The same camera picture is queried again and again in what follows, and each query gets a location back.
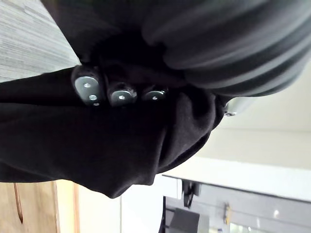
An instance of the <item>floor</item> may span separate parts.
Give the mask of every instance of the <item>floor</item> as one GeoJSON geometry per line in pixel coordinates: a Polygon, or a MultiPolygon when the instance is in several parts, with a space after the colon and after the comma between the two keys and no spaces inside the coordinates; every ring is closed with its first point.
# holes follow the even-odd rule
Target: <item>floor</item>
{"type": "Polygon", "coordinates": [[[0,0],[0,82],[78,64],[39,0],[0,0]]]}

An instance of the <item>black fabric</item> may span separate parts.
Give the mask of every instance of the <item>black fabric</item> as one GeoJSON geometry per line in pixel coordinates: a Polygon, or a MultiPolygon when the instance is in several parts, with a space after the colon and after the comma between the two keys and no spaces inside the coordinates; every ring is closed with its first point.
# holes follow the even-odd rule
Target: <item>black fabric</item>
{"type": "Polygon", "coordinates": [[[193,156],[224,115],[219,97],[188,86],[161,102],[84,107],[71,72],[0,83],[0,181],[66,179],[115,198],[193,156]]]}
{"type": "Polygon", "coordinates": [[[114,35],[164,48],[182,82],[228,97],[290,86],[311,57],[308,0],[43,0],[82,62],[114,35]]]}
{"type": "Polygon", "coordinates": [[[171,88],[164,101],[88,108],[72,68],[0,83],[3,182],[67,179],[111,198],[152,184],[206,143],[226,100],[289,86],[310,56],[309,1],[43,2],[83,63],[171,88]]]}

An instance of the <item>white wall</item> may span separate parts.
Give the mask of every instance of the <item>white wall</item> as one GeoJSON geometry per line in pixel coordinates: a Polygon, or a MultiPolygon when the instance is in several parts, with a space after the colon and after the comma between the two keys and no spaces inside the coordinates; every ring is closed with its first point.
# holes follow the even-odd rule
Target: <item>white wall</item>
{"type": "Polygon", "coordinates": [[[311,171],[193,156],[165,175],[311,201],[311,171]]]}
{"type": "Polygon", "coordinates": [[[311,170],[311,133],[216,129],[197,156],[311,170]]]}

